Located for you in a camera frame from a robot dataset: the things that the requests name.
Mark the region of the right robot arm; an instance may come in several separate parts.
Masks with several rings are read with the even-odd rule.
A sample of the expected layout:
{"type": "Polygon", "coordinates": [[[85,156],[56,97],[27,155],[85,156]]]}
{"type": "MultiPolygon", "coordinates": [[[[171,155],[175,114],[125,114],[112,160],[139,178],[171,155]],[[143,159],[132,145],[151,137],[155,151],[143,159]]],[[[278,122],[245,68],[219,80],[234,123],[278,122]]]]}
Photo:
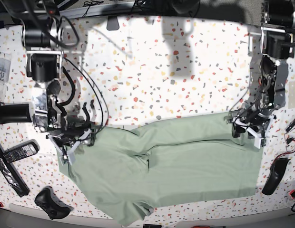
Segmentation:
{"type": "Polygon", "coordinates": [[[92,122],[86,104],[84,120],[68,115],[65,107],[75,97],[75,85],[63,66],[64,50],[79,43],[79,35],[52,0],[24,0],[22,44],[27,52],[26,71],[37,88],[34,124],[54,144],[61,163],[73,164],[81,144],[92,144],[92,122]]]}

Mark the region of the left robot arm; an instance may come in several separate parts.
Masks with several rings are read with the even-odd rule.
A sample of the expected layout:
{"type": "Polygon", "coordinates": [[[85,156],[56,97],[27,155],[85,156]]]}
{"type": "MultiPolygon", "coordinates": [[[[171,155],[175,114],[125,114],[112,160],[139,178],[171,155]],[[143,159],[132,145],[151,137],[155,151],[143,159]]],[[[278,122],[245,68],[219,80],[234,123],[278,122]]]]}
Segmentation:
{"type": "MultiPolygon", "coordinates": [[[[199,75],[211,80],[223,80],[223,73],[236,69],[234,54],[230,51],[231,35],[222,31],[202,31],[195,25],[199,17],[210,20],[238,20],[243,9],[237,2],[216,7],[205,6],[198,0],[137,0],[125,11],[128,29],[133,34],[120,48],[120,54],[104,51],[100,42],[92,39],[83,60],[92,75],[107,86],[114,77],[126,85],[137,78],[152,88],[164,89],[178,95],[175,86],[189,83],[198,87],[199,75]]],[[[195,130],[204,138],[234,139],[246,129],[265,134],[270,114],[285,104],[287,59],[295,47],[295,0],[267,0],[262,4],[260,86],[255,101],[248,107],[228,116],[217,114],[198,116],[186,124],[176,126],[173,134],[180,137],[195,130]]]]}

